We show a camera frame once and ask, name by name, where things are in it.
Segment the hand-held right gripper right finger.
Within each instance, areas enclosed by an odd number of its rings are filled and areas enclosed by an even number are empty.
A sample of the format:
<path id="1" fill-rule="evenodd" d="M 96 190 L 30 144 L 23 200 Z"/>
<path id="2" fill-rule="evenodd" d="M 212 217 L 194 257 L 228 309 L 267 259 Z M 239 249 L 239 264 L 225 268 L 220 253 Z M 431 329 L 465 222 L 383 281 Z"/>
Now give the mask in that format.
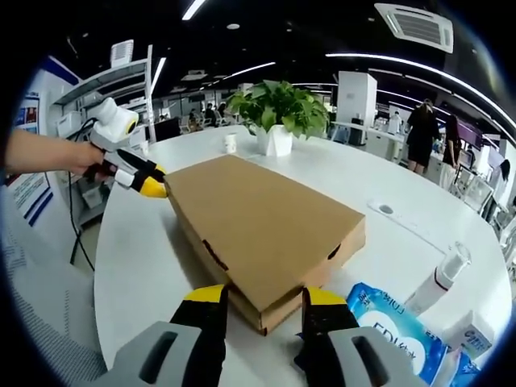
<path id="1" fill-rule="evenodd" d="M 309 386 L 423 386 L 410 359 L 371 327 L 360 327 L 347 302 L 318 287 L 302 290 L 302 347 L 293 362 Z"/>

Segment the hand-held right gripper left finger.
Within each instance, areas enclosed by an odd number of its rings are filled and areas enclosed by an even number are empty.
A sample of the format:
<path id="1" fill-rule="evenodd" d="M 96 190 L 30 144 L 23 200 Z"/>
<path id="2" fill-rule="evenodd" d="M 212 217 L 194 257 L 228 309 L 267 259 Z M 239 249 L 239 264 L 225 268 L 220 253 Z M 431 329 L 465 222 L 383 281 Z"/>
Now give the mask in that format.
<path id="1" fill-rule="evenodd" d="M 169 322 L 156 322 L 118 351 L 108 386 L 217 386 L 226 357 L 225 285 L 185 296 Z"/>

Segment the person's left hand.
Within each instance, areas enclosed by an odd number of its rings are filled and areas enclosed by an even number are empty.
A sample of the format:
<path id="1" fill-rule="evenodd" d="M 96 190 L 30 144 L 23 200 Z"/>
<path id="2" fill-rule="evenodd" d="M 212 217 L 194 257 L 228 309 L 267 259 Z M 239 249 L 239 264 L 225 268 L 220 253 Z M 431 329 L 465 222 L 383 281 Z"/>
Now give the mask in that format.
<path id="1" fill-rule="evenodd" d="M 104 153 L 90 142 L 70 142 L 64 159 L 64 169 L 75 175 L 85 176 L 87 170 L 102 165 Z"/>

